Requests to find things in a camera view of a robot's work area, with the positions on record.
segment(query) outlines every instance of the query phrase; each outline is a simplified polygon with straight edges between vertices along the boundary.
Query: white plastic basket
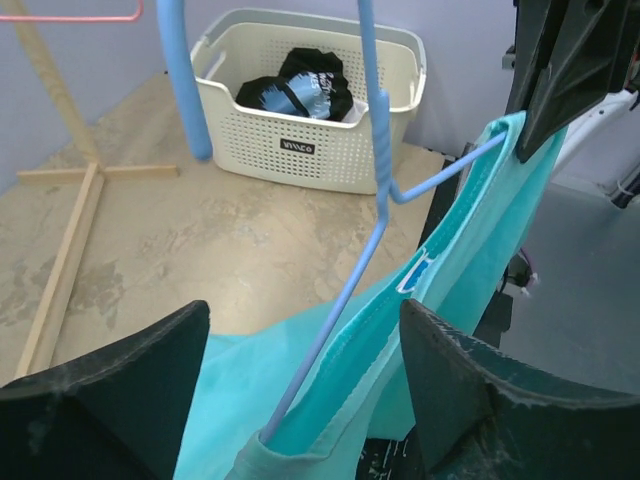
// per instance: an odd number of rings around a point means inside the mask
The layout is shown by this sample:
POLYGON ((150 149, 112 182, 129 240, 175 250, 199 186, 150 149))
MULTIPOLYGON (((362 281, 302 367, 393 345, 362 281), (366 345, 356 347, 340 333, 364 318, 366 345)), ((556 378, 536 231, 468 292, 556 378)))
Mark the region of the white plastic basket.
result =
MULTIPOLYGON (((357 22, 262 9, 239 9, 214 23, 191 51, 217 165, 273 182, 373 194, 371 122, 339 123, 245 108, 235 97, 246 81, 277 75, 295 47, 334 52, 353 96, 366 102, 357 22), (292 151, 293 141, 302 151, 292 151)), ((378 74, 391 98, 391 141, 397 152, 426 80, 422 41, 376 27, 378 74)))

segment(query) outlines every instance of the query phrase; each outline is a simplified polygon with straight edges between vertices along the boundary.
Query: teal cloth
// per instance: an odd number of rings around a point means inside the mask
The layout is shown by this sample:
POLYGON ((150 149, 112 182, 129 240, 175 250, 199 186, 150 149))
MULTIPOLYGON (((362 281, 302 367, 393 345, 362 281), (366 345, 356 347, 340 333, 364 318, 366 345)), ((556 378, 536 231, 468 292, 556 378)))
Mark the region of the teal cloth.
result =
POLYGON ((331 305, 256 335, 211 336, 176 478, 351 479, 365 438, 406 436, 415 421, 402 367, 400 304, 416 298, 473 332, 526 235, 566 133, 522 165, 513 151, 524 120, 519 113, 487 127, 479 143, 503 131, 507 139, 476 160, 438 228, 404 267, 351 299, 267 446, 257 433, 331 305))

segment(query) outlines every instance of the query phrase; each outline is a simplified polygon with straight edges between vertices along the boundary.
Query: wooden beam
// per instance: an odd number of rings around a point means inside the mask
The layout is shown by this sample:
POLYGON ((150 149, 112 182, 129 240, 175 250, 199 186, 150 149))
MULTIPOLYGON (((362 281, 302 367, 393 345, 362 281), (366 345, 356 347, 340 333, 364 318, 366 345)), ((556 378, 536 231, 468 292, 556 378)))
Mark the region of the wooden beam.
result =
MULTIPOLYGON (((18 180, 22 185, 64 185, 80 183, 86 168, 59 168, 54 170, 22 170, 18 180)), ((107 167, 102 173, 107 180, 145 180, 153 178, 175 178, 179 175, 176 165, 141 165, 107 167)))
MULTIPOLYGON (((21 0, 0 0, 0 7, 8 15, 29 15, 21 0)), ((67 86, 56 67, 46 43, 33 23, 14 23, 22 48, 31 60, 34 70, 40 77, 49 97, 58 109, 62 120, 71 133, 76 148, 89 163, 102 166, 98 147, 80 115, 67 86)))
POLYGON ((46 370, 51 365, 103 184, 104 177, 97 163, 90 164, 31 325, 15 378, 46 370))

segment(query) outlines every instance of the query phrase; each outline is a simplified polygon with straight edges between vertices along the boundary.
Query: black robotic claw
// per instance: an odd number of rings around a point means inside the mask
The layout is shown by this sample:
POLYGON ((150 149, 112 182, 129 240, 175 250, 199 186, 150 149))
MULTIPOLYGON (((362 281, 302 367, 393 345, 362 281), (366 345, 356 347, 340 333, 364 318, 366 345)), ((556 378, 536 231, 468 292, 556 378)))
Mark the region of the black robotic claw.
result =
POLYGON ((514 0, 515 72, 506 113, 527 111, 526 162, 555 132, 624 89, 640 43, 640 0, 514 0))

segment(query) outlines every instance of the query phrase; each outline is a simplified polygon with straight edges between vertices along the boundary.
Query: white wall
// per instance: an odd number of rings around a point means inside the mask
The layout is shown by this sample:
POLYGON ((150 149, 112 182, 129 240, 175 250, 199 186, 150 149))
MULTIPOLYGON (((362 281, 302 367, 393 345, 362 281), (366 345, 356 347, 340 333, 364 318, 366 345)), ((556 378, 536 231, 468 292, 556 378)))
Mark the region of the white wall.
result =
MULTIPOLYGON (((374 0, 379 23, 420 35, 427 51, 423 108, 408 140, 458 154, 505 108, 512 74, 501 58, 513 42, 515 9, 510 0, 374 0)), ((30 0, 32 12, 107 14, 132 10, 133 0, 30 0)), ((357 18, 355 0, 186 0, 190 41, 221 13, 263 7, 357 18)), ((155 3, 134 25, 42 26, 80 110, 95 121, 163 67, 155 27, 155 3)), ((15 171, 32 168, 68 141, 64 126, 22 54, 8 25, 0 24, 0 192, 15 171)), ((602 180, 624 170, 640 154, 640 114, 613 125, 567 169, 602 180)))

